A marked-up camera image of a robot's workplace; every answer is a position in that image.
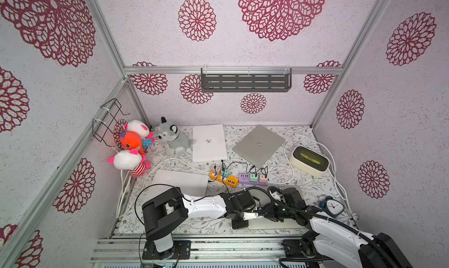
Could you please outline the teal charger plug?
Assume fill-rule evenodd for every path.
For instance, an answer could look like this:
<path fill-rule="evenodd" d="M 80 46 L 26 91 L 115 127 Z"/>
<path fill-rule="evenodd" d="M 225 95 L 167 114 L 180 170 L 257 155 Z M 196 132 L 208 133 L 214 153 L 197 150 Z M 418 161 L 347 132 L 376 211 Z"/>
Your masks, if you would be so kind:
<path fill-rule="evenodd" d="M 230 172 L 229 172 L 227 169 L 225 169 L 225 170 L 222 171 L 222 177 L 223 177 L 224 179 L 228 178 L 228 177 L 229 177 L 229 174 L 230 174 Z"/>

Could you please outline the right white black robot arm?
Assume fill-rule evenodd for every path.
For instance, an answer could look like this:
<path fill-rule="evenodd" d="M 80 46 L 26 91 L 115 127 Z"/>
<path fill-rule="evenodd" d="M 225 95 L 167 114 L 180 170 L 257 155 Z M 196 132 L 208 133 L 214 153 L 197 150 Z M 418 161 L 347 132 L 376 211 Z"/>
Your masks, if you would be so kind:
<path fill-rule="evenodd" d="M 294 220 L 307 233 L 282 245 L 285 257 L 278 263 L 302 262 L 317 268 L 335 261 L 345 268 L 410 268 L 411 263 L 396 242 L 387 234 L 362 232 L 335 219 L 328 206 L 308 206 L 293 187 L 266 190 L 270 202 L 264 206 L 265 218 L 271 221 Z"/>

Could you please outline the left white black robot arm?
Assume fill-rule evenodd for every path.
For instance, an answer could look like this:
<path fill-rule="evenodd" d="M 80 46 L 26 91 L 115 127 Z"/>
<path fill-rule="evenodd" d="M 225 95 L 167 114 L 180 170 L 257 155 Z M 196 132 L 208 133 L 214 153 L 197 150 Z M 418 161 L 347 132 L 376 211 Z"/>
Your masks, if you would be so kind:
<path fill-rule="evenodd" d="M 180 187 L 163 186 L 168 189 L 143 203 L 141 213 L 136 213 L 145 228 L 141 260 L 188 259 L 191 242 L 175 242 L 173 231 L 189 218 L 226 218 L 233 229 L 241 229 L 262 216 L 248 191 L 195 197 L 183 194 Z"/>

